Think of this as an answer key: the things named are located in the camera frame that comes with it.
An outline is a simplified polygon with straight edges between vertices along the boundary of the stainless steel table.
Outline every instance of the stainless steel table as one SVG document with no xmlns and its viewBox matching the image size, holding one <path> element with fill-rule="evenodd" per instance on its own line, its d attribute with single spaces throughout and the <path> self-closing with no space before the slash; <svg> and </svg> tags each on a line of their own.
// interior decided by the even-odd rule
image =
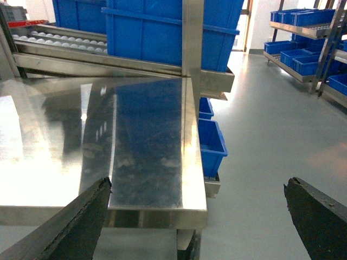
<svg viewBox="0 0 347 260">
<path fill-rule="evenodd" d="M 190 79 L 0 84 L 0 225 L 41 225 L 105 176 L 106 227 L 205 227 Z"/>
</svg>

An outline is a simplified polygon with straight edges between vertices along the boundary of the epoxy floor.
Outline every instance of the epoxy floor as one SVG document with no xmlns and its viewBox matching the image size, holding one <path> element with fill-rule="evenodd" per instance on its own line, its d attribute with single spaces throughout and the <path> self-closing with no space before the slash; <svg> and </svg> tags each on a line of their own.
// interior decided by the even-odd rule
<svg viewBox="0 0 347 260">
<path fill-rule="evenodd" d="M 229 101 L 211 101 L 229 155 L 208 200 L 201 260 L 310 259 L 283 184 L 299 177 L 347 205 L 347 109 L 309 95 L 262 55 L 232 53 L 229 67 Z"/>
</svg>

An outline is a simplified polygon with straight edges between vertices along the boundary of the metal shelf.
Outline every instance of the metal shelf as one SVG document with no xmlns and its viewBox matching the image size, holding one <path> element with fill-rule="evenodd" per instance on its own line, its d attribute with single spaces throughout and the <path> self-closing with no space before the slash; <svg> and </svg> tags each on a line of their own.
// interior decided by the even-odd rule
<svg viewBox="0 0 347 260">
<path fill-rule="evenodd" d="M 330 23 L 298 27 L 290 24 L 270 22 L 270 26 L 278 30 L 288 31 L 289 33 L 305 36 L 314 40 L 322 39 L 331 32 Z"/>
<path fill-rule="evenodd" d="M 334 59 L 347 64 L 347 52 L 343 50 L 336 50 L 334 54 Z"/>
<path fill-rule="evenodd" d="M 281 58 L 280 54 L 271 55 L 264 51 L 264 56 L 267 57 L 273 63 L 275 63 L 278 67 L 283 69 L 286 73 L 291 75 L 293 78 L 300 81 L 301 83 L 312 82 L 316 77 L 315 75 L 308 75 L 308 76 L 300 75 L 295 70 L 293 70 L 292 68 L 288 67 L 287 65 L 285 65 L 284 63 L 280 61 L 280 58 Z"/>
<path fill-rule="evenodd" d="M 324 95 L 327 95 L 328 97 L 334 99 L 336 102 L 340 103 L 342 106 L 347 108 L 347 96 L 346 95 L 333 89 L 328 84 L 322 83 L 321 88 L 323 90 Z"/>
</svg>

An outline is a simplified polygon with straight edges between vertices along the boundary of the blue crate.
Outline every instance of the blue crate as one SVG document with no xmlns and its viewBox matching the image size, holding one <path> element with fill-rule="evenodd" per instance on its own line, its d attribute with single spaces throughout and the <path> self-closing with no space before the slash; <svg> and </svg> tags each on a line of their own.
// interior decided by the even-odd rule
<svg viewBox="0 0 347 260">
<path fill-rule="evenodd" d="M 347 74 L 330 76 L 329 86 L 342 94 L 347 95 Z"/>
<path fill-rule="evenodd" d="M 309 46 L 308 42 L 295 42 L 293 41 L 294 44 L 294 49 L 298 50 L 298 49 L 305 49 Z"/>
<path fill-rule="evenodd" d="M 280 16 L 278 14 L 279 11 L 272 11 L 270 12 L 270 21 L 271 22 L 277 22 L 277 23 L 280 23 Z"/>
<path fill-rule="evenodd" d="M 280 41 L 280 42 L 265 42 L 264 51 L 269 54 L 278 54 L 284 50 L 294 49 L 294 44 L 291 41 Z"/>
<path fill-rule="evenodd" d="M 279 23 L 291 24 L 292 22 L 292 12 L 302 11 L 302 9 L 289 9 L 278 11 L 277 20 Z"/>
<path fill-rule="evenodd" d="M 312 10 L 307 12 L 293 12 L 292 25 L 306 26 L 322 23 L 331 23 L 334 13 L 334 9 Z"/>
<path fill-rule="evenodd" d="M 292 41 L 295 41 L 295 42 L 310 42 L 311 39 L 307 38 L 307 37 L 304 37 L 304 36 L 301 36 L 301 35 L 292 34 Z"/>
<path fill-rule="evenodd" d="M 214 115 L 210 100 L 207 97 L 200 98 L 199 118 L 211 119 Z"/>
<path fill-rule="evenodd" d="M 325 42 L 325 39 L 319 39 L 319 40 L 310 39 L 307 46 L 308 47 L 320 47 L 322 49 L 324 42 Z"/>
<path fill-rule="evenodd" d="M 205 1 L 202 69 L 226 71 L 242 5 Z M 109 55 L 182 65 L 182 0 L 108 0 L 107 7 Z"/>
<path fill-rule="evenodd" d="M 293 69 L 302 76 L 314 75 L 316 74 L 318 68 L 320 55 L 311 55 L 305 57 L 296 57 L 293 59 L 294 66 Z M 323 73 L 326 69 L 327 61 L 323 67 Z M 333 60 L 330 63 L 328 75 L 334 74 L 338 72 L 340 63 L 338 61 Z"/>
<path fill-rule="evenodd" d="M 309 48 L 305 48 L 303 49 L 304 51 L 310 53 L 311 55 L 318 55 L 322 52 L 322 48 L 321 47 L 309 47 Z"/>
<path fill-rule="evenodd" d="M 216 177 L 223 157 L 228 155 L 224 137 L 218 123 L 207 119 L 199 119 L 198 131 L 204 176 Z"/>
<path fill-rule="evenodd" d="M 286 50 L 286 51 L 281 51 L 281 62 L 287 65 L 290 68 L 293 68 L 294 66 L 294 61 L 293 58 L 296 57 L 303 57 L 303 56 L 309 56 L 308 52 L 304 50 Z"/>
<path fill-rule="evenodd" d="M 53 0 L 56 25 L 91 33 L 106 34 L 106 0 Z"/>
</svg>

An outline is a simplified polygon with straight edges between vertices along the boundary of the white wall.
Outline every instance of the white wall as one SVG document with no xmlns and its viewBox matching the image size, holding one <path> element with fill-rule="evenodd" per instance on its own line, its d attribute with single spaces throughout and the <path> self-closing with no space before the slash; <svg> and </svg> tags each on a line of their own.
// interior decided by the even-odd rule
<svg viewBox="0 0 347 260">
<path fill-rule="evenodd" d="M 299 0 L 285 0 L 283 9 L 297 8 Z M 279 8 L 280 1 L 254 0 L 250 17 L 247 52 L 250 49 L 263 49 L 264 42 L 272 38 L 274 29 L 269 26 L 270 12 Z M 291 34 L 278 31 L 277 41 L 290 40 Z"/>
<path fill-rule="evenodd" d="M 31 20 L 55 22 L 52 0 L 27 0 L 27 12 Z"/>
</svg>

